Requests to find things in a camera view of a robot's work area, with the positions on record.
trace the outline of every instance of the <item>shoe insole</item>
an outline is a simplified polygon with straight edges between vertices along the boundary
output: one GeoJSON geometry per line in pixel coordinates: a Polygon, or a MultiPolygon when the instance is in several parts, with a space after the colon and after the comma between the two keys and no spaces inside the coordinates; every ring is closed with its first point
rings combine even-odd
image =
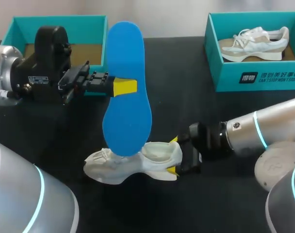
{"type": "Polygon", "coordinates": [[[106,43],[109,74],[137,80],[137,92],[110,99],[102,123],[103,134],[113,153],[132,156],[146,143],[152,125],[143,37],[135,24],[119,22],[109,30],[106,43]]]}

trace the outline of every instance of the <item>white sneaker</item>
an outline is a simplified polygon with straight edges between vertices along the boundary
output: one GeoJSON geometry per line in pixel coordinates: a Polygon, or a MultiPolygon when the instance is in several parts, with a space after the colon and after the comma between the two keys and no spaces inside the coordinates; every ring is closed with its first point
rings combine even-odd
{"type": "Polygon", "coordinates": [[[121,157],[110,149],[102,149],[85,161],[85,174],[102,183],[120,184],[138,172],[158,180],[175,180],[176,175],[166,169],[181,163],[182,151],[177,142],[148,142],[140,152],[130,157],[121,157]]]}
{"type": "Polygon", "coordinates": [[[265,60],[282,60],[282,51],[289,42],[289,29],[264,31],[262,27],[244,29],[233,38],[219,40],[222,57],[232,62],[241,62],[249,56],[265,60]]]}

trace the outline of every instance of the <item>white shoe upper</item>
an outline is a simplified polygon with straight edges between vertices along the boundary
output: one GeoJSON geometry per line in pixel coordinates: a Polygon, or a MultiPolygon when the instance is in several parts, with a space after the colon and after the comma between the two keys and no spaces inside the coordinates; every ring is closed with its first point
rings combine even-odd
{"type": "Polygon", "coordinates": [[[181,163],[182,151],[177,142],[149,142],[130,157],[121,157],[110,149],[102,149],[85,161],[84,172],[89,177],[115,179],[137,172],[166,171],[181,163]]]}

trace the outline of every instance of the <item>teal shoe box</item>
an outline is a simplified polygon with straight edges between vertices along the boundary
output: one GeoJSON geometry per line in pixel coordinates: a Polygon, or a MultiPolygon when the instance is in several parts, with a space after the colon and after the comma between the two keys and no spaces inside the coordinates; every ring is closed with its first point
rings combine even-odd
{"type": "Polygon", "coordinates": [[[35,35],[41,26],[63,26],[66,29],[72,46],[72,65],[82,65],[90,60],[91,73],[106,71],[106,16],[14,17],[1,44],[14,46],[28,57],[34,52],[35,35]]]}
{"type": "Polygon", "coordinates": [[[295,12],[239,12],[209,14],[205,51],[216,91],[294,90],[294,61],[224,62],[218,40],[232,38],[243,29],[266,31],[287,27],[295,57],[295,12]]]}

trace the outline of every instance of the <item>screw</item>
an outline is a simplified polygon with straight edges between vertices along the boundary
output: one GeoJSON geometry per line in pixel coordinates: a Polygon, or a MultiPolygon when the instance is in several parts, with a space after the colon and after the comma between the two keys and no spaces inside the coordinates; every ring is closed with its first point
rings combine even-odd
{"type": "Polygon", "coordinates": [[[236,122],[233,126],[234,126],[235,129],[237,129],[237,128],[239,128],[240,123],[239,122],[236,122]]]}
{"type": "Polygon", "coordinates": [[[27,92],[27,93],[29,93],[30,91],[31,91],[31,86],[27,83],[27,84],[24,84],[23,85],[23,89],[27,92]]]}
{"type": "Polygon", "coordinates": [[[71,46],[69,46],[68,48],[65,48],[65,49],[64,49],[64,53],[65,53],[66,56],[70,56],[71,53],[72,53],[72,48],[71,48],[71,46]]]}

